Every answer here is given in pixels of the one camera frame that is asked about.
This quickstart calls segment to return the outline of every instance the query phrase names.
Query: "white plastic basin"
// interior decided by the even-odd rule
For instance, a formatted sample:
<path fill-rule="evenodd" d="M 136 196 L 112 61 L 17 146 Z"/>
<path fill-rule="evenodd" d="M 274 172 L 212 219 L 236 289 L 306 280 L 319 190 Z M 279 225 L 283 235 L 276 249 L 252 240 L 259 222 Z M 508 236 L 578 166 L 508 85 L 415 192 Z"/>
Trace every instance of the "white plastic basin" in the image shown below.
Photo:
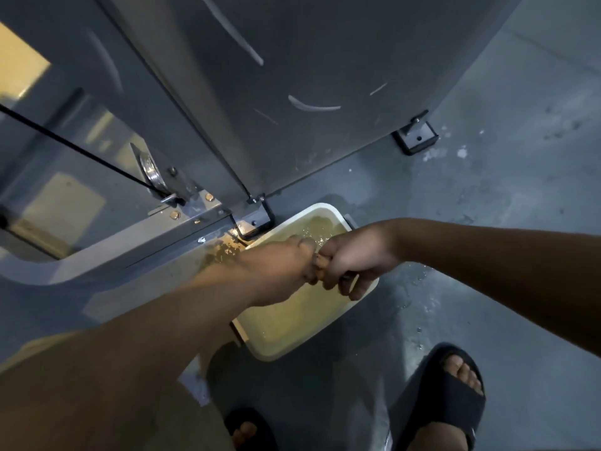
<path fill-rule="evenodd" d="M 248 248 L 284 241 L 293 235 L 311 237 L 322 246 L 330 237 L 350 230 L 335 207 L 318 203 L 286 220 Z M 372 283 L 364 298 L 377 284 L 378 280 Z M 245 310 L 234 320 L 234 326 L 257 359 L 273 361 L 310 339 L 357 302 L 342 296 L 337 288 L 326 291 L 321 282 L 315 286 L 306 284 L 286 302 Z"/>

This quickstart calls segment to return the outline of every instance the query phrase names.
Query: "hand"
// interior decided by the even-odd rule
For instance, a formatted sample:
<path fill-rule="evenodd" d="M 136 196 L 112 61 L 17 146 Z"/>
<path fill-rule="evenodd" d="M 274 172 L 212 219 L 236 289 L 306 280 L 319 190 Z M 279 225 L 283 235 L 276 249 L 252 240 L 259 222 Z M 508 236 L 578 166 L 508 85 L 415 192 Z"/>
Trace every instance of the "hand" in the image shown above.
<path fill-rule="evenodd" d="M 330 290 L 338 285 L 343 296 L 361 299 L 375 279 L 404 261 L 398 253 L 398 225 L 399 220 L 380 221 L 327 241 L 319 250 L 331 258 L 327 268 L 318 272 L 323 287 Z M 354 276 L 344 275 L 348 271 L 359 274 L 352 291 Z"/>
<path fill-rule="evenodd" d="M 270 242 L 241 252 L 234 260 L 235 275 L 248 280 L 254 306 L 271 305 L 288 299 L 298 288 L 317 282 L 312 239 L 292 236 L 285 242 Z"/>

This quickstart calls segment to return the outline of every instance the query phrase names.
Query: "forearm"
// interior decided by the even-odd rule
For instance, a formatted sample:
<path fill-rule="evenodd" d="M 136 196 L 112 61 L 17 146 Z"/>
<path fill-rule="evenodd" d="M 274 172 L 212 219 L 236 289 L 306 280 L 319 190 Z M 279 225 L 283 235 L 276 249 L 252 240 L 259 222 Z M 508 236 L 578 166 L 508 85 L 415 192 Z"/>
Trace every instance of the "forearm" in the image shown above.
<path fill-rule="evenodd" d="M 601 356 L 601 237 L 396 220 L 398 247 Z"/>
<path fill-rule="evenodd" d="M 98 437 L 104 444 L 118 438 L 113 428 L 151 407 L 212 330 L 227 325 L 254 299 L 256 288 L 232 269 L 210 267 L 193 284 L 88 329 L 3 374 L 0 417 L 11 418 L 11 430 L 3 430 L 8 424 L 3 420 L 0 437 L 22 443 L 29 440 L 27 430 L 35 422 L 42 443 L 44 425 L 56 438 L 60 424 L 67 424 L 64 448 L 77 447 L 73 437 L 92 443 Z"/>

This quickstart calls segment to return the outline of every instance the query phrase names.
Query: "wire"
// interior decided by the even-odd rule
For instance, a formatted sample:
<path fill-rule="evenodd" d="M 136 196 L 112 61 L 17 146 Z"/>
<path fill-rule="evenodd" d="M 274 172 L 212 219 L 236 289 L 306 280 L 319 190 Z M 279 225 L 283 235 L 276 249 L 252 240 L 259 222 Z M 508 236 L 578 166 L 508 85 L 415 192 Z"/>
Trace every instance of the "wire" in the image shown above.
<path fill-rule="evenodd" d="M 79 147 L 78 145 L 75 145 L 74 143 L 72 143 L 71 141 L 66 140 L 64 137 L 59 136 L 56 133 L 50 131 L 48 128 L 44 128 L 42 125 L 38 125 L 37 123 L 29 120 L 28 118 L 23 117 L 21 114 L 14 112 L 12 109 L 7 108 L 3 104 L 0 104 L 0 111 L 5 113 L 9 117 L 15 119 L 16 121 L 19 121 L 22 124 L 27 125 L 28 127 L 33 128 L 34 130 L 42 133 L 43 135 L 51 137 L 57 143 L 62 143 L 66 147 L 69 147 L 70 149 L 76 151 L 77 153 L 79 153 L 87 158 L 90 158 L 91 160 L 94 160 L 95 162 L 101 164 L 102 166 L 106 166 L 107 168 L 111 169 L 112 171 L 115 171 L 118 174 L 121 174 L 122 176 L 128 178 L 129 180 L 132 180 L 136 183 L 139 183 L 140 185 L 145 186 L 146 188 L 148 188 L 152 191 L 157 192 L 161 197 L 167 196 L 161 190 L 155 188 L 154 186 L 146 183 L 143 180 L 140 180 L 138 177 L 134 177 L 130 173 L 126 173 L 125 171 L 122 171 L 121 169 L 117 168 L 116 166 L 113 166 L 112 164 L 110 164 L 108 161 L 105 161 L 102 158 L 97 157 L 93 153 L 90 153 L 90 152 L 84 150 L 83 148 Z"/>

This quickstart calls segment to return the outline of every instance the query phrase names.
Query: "sandal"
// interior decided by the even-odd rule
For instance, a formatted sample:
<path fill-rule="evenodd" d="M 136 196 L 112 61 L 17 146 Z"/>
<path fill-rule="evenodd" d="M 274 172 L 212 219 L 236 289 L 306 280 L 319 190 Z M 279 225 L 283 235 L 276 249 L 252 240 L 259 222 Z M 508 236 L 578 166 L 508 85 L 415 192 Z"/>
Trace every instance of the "sandal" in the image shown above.
<path fill-rule="evenodd" d="M 247 421 L 257 426 L 257 433 L 237 447 L 237 451 L 278 451 L 271 428 L 254 408 L 239 408 L 223 420 L 230 435 L 234 435 L 236 429 Z"/>
<path fill-rule="evenodd" d="M 470 366 L 482 383 L 482 392 L 485 393 L 478 367 L 465 351 L 451 344 L 435 348 L 425 366 L 417 402 L 397 449 L 407 449 L 418 429 L 432 422 L 450 424 L 461 429 L 467 438 L 468 450 L 474 449 L 486 397 L 443 369 L 445 360 L 452 355 L 461 357 Z"/>

